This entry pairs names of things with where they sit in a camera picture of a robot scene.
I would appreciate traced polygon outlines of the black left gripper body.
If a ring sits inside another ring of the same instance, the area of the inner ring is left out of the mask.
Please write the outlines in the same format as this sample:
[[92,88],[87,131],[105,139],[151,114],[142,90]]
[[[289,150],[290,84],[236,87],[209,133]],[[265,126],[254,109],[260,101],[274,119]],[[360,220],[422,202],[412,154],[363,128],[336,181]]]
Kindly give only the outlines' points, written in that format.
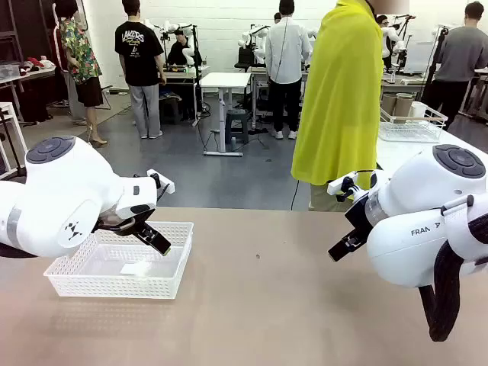
[[117,235],[151,235],[153,228],[146,221],[155,210],[148,204],[141,204],[129,208],[132,216],[127,219],[100,217],[95,224],[95,231],[111,231]]

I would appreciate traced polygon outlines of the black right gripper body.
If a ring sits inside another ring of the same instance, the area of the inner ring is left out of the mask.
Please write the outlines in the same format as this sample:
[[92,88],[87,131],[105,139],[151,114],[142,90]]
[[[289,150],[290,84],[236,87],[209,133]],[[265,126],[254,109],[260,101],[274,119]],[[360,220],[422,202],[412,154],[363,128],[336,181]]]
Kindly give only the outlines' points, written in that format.
[[353,230],[348,234],[350,238],[367,239],[373,226],[366,215],[366,203],[368,196],[363,196],[346,211],[345,218],[353,226]]

